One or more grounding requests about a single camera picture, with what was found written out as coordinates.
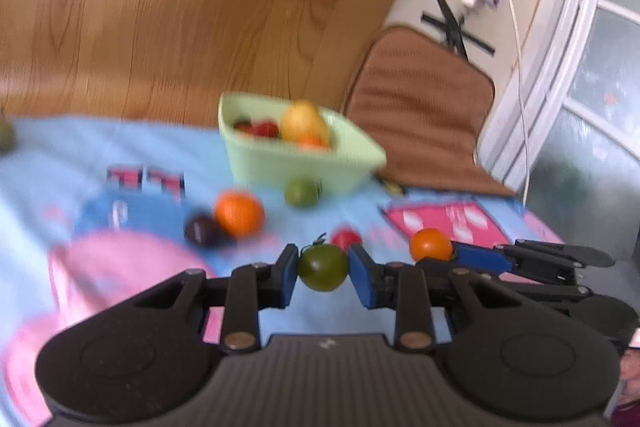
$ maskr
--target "yellow fruit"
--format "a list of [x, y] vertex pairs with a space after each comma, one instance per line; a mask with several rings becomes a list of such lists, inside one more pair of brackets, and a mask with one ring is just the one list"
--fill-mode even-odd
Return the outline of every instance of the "yellow fruit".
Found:
[[323, 142], [329, 143], [330, 131], [318, 108], [306, 100], [292, 103], [280, 122], [280, 136], [290, 142], [317, 136]]

